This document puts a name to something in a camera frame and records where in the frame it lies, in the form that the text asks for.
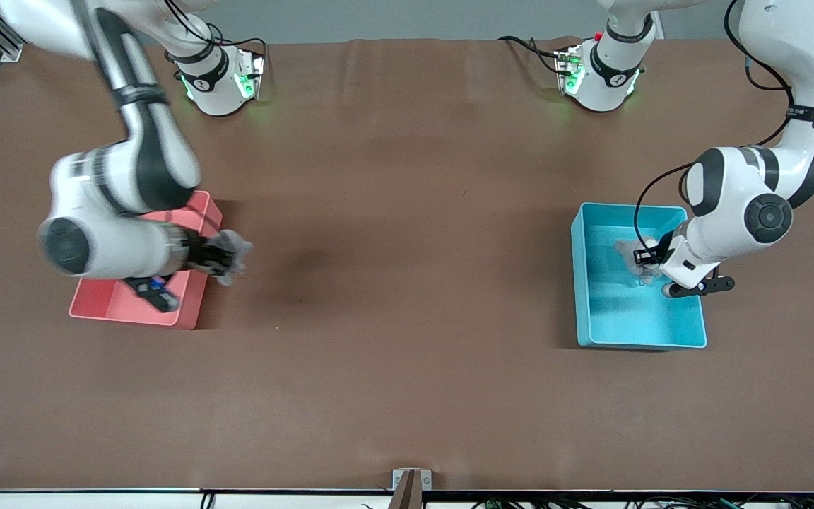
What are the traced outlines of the plain grey plush toy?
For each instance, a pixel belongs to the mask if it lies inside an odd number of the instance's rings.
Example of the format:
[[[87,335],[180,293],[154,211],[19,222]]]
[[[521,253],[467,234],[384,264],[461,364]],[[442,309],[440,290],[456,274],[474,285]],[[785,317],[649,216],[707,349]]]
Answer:
[[[244,259],[252,251],[253,244],[252,242],[246,241],[235,230],[223,229],[217,232],[217,234],[214,236],[230,236],[230,238],[234,238],[237,241],[237,251],[234,255],[225,255],[220,250],[217,250],[216,255],[217,259],[232,259],[232,268],[230,268],[230,273],[226,275],[226,277],[213,279],[215,279],[221,286],[231,286],[233,281],[235,281],[236,275],[243,274],[246,270]]]

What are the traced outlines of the blue plastic box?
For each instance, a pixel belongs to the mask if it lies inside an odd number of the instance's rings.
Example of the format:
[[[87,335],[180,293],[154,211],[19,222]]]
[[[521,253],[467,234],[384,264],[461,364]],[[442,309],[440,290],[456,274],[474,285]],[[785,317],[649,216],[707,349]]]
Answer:
[[[698,297],[671,299],[663,275],[636,286],[614,249],[618,240],[660,236],[687,219],[678,206],[584,202],[570,225],[577,342],[582,347],[627,350],[697,350],[707,347]]]

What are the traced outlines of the pink plastic box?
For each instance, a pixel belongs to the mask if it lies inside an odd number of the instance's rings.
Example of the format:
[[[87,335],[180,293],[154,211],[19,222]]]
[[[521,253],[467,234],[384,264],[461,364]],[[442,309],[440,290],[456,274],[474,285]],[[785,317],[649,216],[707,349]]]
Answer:
[[[170,221],[182,228],[196,230],[200,235],[211,236],[218,232],[223,214],[208,192],[195,191],[183,209],[153,212],[142,219]],[[198,320],[206,286],[207,275],[200,271],[175,274],[165,283],[165,290],[178,297],[179,306],[172,312],[161,312],[138,297],[136,291],[123,281],[81,279],[69,315],[77,319],[191,331]]]

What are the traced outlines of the metal connector plate green light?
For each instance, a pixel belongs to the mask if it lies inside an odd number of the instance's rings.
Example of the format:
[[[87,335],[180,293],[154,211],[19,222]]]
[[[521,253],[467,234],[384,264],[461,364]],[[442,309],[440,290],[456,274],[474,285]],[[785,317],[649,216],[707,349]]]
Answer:
[[[237,49],[235,81],[243,100],[257,100],[261,90],[264,56],[248,49]]]
[[[553,61],[561,94],[576,96],[586,76],[582,44],[554,51]]]

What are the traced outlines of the brown table cover sheet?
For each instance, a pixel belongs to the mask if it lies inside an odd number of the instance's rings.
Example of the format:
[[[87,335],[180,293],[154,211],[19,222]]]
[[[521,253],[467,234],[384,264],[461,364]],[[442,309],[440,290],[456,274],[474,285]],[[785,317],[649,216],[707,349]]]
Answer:
[[[194,331],[71,318],[49,169],[123,138],[90,62],[0,68],[0,488],[814,491],[814,196],[724,264],[708,345],[577,345],[569,228],[786,107],[724,40],[660,40],[591,114],[503,42],[274,45],[264,103],[201,114],[150,52],[245,274]]]

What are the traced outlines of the grey metal table bracket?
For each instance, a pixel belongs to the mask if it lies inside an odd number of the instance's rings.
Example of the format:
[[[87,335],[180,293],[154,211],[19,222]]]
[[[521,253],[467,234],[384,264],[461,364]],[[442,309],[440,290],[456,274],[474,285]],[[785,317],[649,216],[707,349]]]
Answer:
[[[424,496],[432,490],[432,470],[403,468],[393,471],[393,495],[387,509],[425,509]]]

